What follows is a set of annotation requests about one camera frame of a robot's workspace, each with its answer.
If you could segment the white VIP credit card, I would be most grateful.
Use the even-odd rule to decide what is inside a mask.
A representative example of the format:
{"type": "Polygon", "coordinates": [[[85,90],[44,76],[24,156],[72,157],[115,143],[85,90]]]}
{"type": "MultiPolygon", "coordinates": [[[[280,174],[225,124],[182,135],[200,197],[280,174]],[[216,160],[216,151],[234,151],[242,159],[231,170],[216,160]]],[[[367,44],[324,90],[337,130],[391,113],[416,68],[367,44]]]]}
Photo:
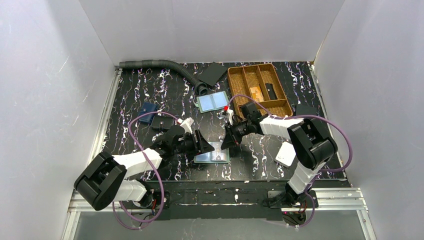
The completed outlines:
{"type": "Polygon", "coordinates": [[[228,150],[221,150],[221,146],[218,144],[214,147],[214,151],[210,152],[211,162],[227,162],[228,161],[228,150]]]}

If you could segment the mint green card holder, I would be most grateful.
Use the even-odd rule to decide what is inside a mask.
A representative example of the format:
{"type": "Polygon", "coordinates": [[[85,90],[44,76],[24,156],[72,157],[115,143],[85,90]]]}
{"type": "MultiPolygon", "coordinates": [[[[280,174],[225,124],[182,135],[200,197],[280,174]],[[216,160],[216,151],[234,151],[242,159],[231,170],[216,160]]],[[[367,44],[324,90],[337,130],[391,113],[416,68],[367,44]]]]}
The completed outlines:
{"type": "Polygon", "coordinates": [[[210,142],[214,147],[214,151],[203,153],[194,157],[197,164],[226,164],[230,162],[229,149],[221,149],[222,142],[210,142]]]}

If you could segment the black VIP credit card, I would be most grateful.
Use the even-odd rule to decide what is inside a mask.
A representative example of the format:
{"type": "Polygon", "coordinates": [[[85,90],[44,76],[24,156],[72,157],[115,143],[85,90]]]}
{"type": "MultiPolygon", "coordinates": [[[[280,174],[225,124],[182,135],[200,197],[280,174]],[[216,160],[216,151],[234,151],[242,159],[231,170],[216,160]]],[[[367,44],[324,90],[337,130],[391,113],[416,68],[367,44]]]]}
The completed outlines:
{"type": "Polygon", "coordinates": [[[265,83],[264,85],[266,87],[269,99],[270,100],[277,100],[278,98],[277,98],[277,95],[275,93],[273,84],[272,83],[265,83]]]}

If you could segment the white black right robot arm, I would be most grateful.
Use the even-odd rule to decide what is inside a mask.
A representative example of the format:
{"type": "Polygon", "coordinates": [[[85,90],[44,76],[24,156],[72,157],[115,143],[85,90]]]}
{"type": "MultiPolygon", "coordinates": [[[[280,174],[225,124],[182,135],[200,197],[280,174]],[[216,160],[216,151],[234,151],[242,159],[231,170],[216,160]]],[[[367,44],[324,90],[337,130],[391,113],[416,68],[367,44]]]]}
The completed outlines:
{"type": "Polygon", "coordinates": [[[314,177],[338,151],[326,125],[316,117],[278,119],[261,114],[253,102],[242,105],[241,112],[244,119],[237,121],[231,116],[225,124],[225,136],[220,148],[233,148],[249,134],[280,136],[290,140],[298,163],[285,185],[282,199],[292,203],[300,201],[310,189],[314,177]]]}

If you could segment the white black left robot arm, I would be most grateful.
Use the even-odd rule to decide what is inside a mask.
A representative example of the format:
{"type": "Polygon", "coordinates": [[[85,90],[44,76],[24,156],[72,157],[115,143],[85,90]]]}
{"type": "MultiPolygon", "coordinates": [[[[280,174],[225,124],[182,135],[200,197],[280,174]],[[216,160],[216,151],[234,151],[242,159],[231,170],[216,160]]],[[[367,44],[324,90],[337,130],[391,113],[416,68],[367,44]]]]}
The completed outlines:
{"type": "Polygon", "coordinates": [[[148,191],[140,181],[129,177],[153,171],[175,155],[194,157],[214,150],[199,130],[187,132],[174,125],[147,149],[124,155],[98,153],[75,180],[73,188],[96,211],[117,201],[139,202],[148,191]]]}

